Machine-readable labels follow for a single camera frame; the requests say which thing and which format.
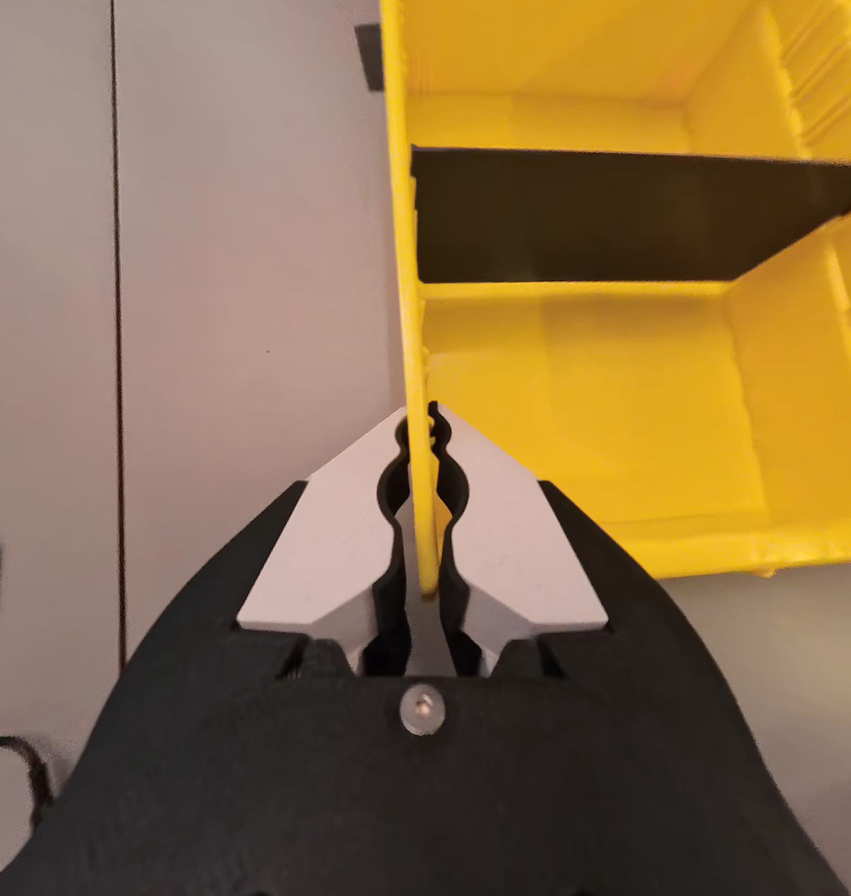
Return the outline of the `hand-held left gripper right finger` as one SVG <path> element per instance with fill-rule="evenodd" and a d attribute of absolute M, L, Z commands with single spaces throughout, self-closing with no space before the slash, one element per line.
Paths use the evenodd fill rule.
<path fill-rule="evenodd" d="M 455 673 L 489 677 L 512 642 L 599 631 L 607 611 L 534 474 L 429 404 L 442 632 Z"/>

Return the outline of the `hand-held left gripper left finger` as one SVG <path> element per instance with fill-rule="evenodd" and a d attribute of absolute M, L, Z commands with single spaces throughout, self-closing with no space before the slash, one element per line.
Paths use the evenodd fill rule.
<path fill-rule="evenodd" d="M 397 409 L 303 483 L 240 611 L 245 631 L 332 641 L 357 675 L 397 675 L 410 651 L 398 511 L 409 501 Z"/>

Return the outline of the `large yellow plastic bin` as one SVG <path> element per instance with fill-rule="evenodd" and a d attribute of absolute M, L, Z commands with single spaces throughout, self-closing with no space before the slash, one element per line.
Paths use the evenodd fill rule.
<path fill-rule="evenodd" d="M 851 562 L 851 212 L 732 281 L 432 283 L 414 147 L 851 163 L 851 2 L 381 2 L 413 494 L 437 401 L 655 577 Z"/>

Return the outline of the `black bin divider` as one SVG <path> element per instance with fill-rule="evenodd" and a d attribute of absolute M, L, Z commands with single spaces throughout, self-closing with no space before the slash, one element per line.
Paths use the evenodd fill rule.
<path fill-rule="evenodd" d="M 420 280 L 732 281 L 851 212 L 851 163 L 414 147 Z"/>

